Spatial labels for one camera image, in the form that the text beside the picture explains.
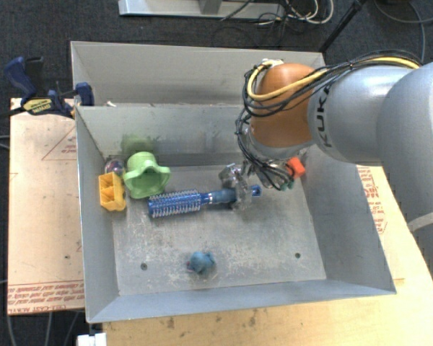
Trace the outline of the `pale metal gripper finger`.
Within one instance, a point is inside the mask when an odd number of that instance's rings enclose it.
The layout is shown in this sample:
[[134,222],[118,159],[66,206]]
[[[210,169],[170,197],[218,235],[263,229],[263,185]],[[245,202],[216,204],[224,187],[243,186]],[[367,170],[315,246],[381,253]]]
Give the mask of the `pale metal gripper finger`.
[[232,204],[233,210],[245,210],[252,201],[252,188],[248,185],[238,185],[235,187],[235,202]]
[[235,163],[225,166],[219,173],[219,179],[224,188],[236,188],[236,186],[242,185],[245,182],[242,168]]

